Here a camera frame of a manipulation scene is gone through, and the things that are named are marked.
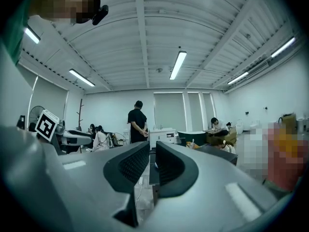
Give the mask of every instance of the cabinet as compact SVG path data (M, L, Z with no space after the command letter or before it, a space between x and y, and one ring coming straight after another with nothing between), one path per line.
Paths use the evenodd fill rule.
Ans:
M172 128L150 131L150 148L154 148L157 141L175 143L175 134L176 130Z

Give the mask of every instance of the tube light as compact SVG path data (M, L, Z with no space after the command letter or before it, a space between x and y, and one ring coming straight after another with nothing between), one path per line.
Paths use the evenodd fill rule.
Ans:
M280 47L277 51L275 51L273 54L271 54L271 57L274 58L276 55L283 52L286 48L288 48L294 41L296 40L295 37L290 39L287 43L285 43L282 47Z
M75 75L77 78L81 79L83 82L87 83L89 86L94 87L95 85L90 82L88 79L84 78L82 75L80 75L76 70L71 69L70 73Z
M180 67L182 66L186 56L187 56L187 53L184 52L184 51L180 51L178 53L178 56L177 56L177 59L176 59L176 62L175 62L172 74L169 77L170 80L175 80L175 78L176 78L176 76L178 74L178 71L179 71Z
M25 33L36 43L38 44L40 42L39 36L36 35L36 33L29 28L25 28Z
M230 82L227 83L227 84L231 85L231 84L233 84L234 82L238 81L239 79L245 77L245 76L248 75L248 74L249 74L249 72L245 72L244 74L241 74L240 76L236 77L235 79L233 79L232 81L230 81Z

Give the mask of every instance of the ceiling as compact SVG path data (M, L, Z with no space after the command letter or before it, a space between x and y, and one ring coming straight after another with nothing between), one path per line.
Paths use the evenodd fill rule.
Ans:
M86 93L140 88L215 88L270 54L298 31L281 0L101 0L109 14L97 25L29 26L22 59ZM169 79L178 52L187 57ZM96 86L69 73L77 70Z

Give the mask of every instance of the green shirt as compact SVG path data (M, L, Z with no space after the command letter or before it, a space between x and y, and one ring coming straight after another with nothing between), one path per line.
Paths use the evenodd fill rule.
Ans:
M31 0L23 0L15 13L7 20L2 32L4 45L16 65L20 58L25 27L28 24L28 10Z

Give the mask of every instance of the roller blind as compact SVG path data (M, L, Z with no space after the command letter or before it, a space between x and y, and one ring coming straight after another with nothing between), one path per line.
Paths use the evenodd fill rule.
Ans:
M211 102L211 95L210 94L203 94L205 108L206 108L206 117L207 117L207 125L210 126L211 119L214 117L213 105Z
M37 75L34 74L31 71L28 71L26 68L22 67L21 65L16 66L19 72L22 74L23 78L26 80L26 82L30 85L31 88L33 88L35 79L37 78Z
M67 90L39 77L33 91L30 111L35 106L42 106L59 119L63 119L67 93Z
M159 129L174 128L186 131L184 103L182 93L154 94L155 125Z
M193 131L201 131L203 130L203 117L199 94L188 93L188 95L191 110L192 129Z

